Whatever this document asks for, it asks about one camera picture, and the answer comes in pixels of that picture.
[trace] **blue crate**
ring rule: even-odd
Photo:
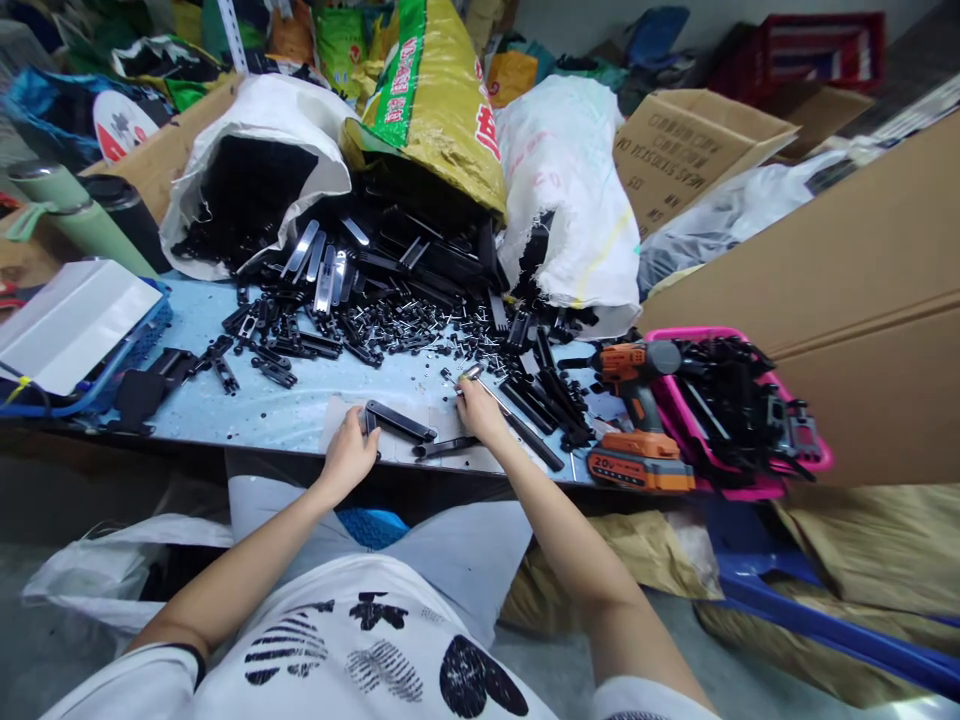
[[[163,297],[143,316],[137,326],[119,342],[112,355],[108,356],[107,366],[100,377],[92,383],[80,383],[77,387],[86,392],[72,405],[53,408],[50,417],[63,418],[71,415],[100,415],[113,407],[113,401],[120,389],[120,382],[127,370],[135,370],[150,356],[151,350],[160,342],[173,320],[173,308],[170,307],[170,288],[163,283],[141,278],[145,283],[159,290]],[[42,405],[0,405],[0,417],[45,417],[46,409]]]

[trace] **grey pants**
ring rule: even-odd
[[[269,472],[263,464],[248,472],[227,453],[230,516],[234,541],[267,522],[305,492],[287,482],[250,474]],[[473,638],[493,644],[494,625],[510,584],[530,544],[532,530],[517,501],[482,502],[451,508],[412,528],[381,550],[409,565],[456,610]],[[281,576],[290,582],[308,570],[345,555],[370,552],[328,513]]]

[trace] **work table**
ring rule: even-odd
[[[236,288],[232,284],[182,277],[164,280],[172,289],[170,303],[174,319],[148,363],[159,356],[164,347],[181,348],[200,355],[211,340],[223,333],[221,321],[237,307]],[[558,360],[586,357],[593,352],[593,346],[581,342],[554,346]],[[173,392],[156,415],[147,421],[156,428],[153,438],[322,455],[345,409],[366,400],[377,400],[433,427],[438,432],[437,441],[465,434],[457,418],[453,382],[445,382],[440,371],[448,368],[455,381],[473,361],[437,355],[429,350],[421,350],[418,355],[387,354],[379,369],[364,365],[346,352],[337,360],[292,358],[291,372],[297,376],[298,382],[288,390],[251,366],[254,353],[250,349],[245,349],[238,357],[231,348],[224,357],[240,385],[236,395],[224,392],[213,371],[199,373]],[[594,382],[592,370],[571,371],[571,374],[585,387]],[[497,392],[493,375],[485,374],[483,379],[491,390]],[[509,400],[500,393],[498,395],[515,410]],[[620,400],[605,393],[591,394],[587,402],[592,412],[604,417],[623,409]],[[522,414],[517,415],[526,420]],[[560,450],[560,435],[558,430],[544,438],[564,461],[564,468],[559,472],[544,468],[547,474],[557,482],[596,485],[583,460],[586,450],[576,451],[571,466],[570,454]],[[380,447],[382,462],[500,472],[488,454],[486,459],[453,454],[416,462],[410,450],[414,444],[386,429]],[[466,452],[476,453],[477,449]]]

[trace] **pink crate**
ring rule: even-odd
[[[644,340],[647,342],[654,342],[656,340],[692,340],[698,342],[700,340],[709,340],[717,337],[730,337],[731,335],[745,342],[750,341],[750,339],[739,330],[728,327],[664,328],[647,333]],[[785,402],[793,400],[793,395],[791,395],[790,391],[780,382],[780,378],[777,377],[776,373],[766,373],[761,376],[757,382],[760,384],[774,383],[780,388],[780,397]],[[692,443],[696,443],[700,446],[704,456],[709,460],[711,465],[721,470],[737,472],[736,468],[720,462],[710,451],[707,440],[700,429],[700,423],[690,408],[687,407],[687,403],[684,401],[683,395],[680,394],[680,388],[677,386],[675,378],[670,375],[660,378],[653,384],[653,392],[657,398],[660,414],[663,417],[664,427],[670,436],[676,440],[677,445],[680,446],[681,451],[688,459],[697,457],[696,449],[691,446]],[[833,453],[830,451],[830,447],[824,442],[822,437],[817,438],[817,442],[820,446],[820,460],[816,462],[806,460],[799,461],[805,469],[812,473],[825,472],[833,467]],[[782,468],[784,473],[789,472],[789,468],[786,465],[782,465],[776,461],[773,463],[773,466],[777,469]],[[712,486],[706,480],[697,478],[698,490],[710,490],[711,488]],[[723,491],[724,497],[728,500],[741,500],[745,502],[769,500],[771,498],[781,497],[784,493],[783,482],[779,477],[765,475],[759,475],[757,477],[755,487],[743,490]]]

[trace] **orange drill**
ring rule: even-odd
[[[693,468],[680,459],[680,449],[664,432],[649,385],[675,373],[681,360],[672,342],[624,343],[600,352],[602,381],[612,384],[613,394],[623,399],[634,430],[607,433],[587,454],[593,477],[634,490],[693,490]]]

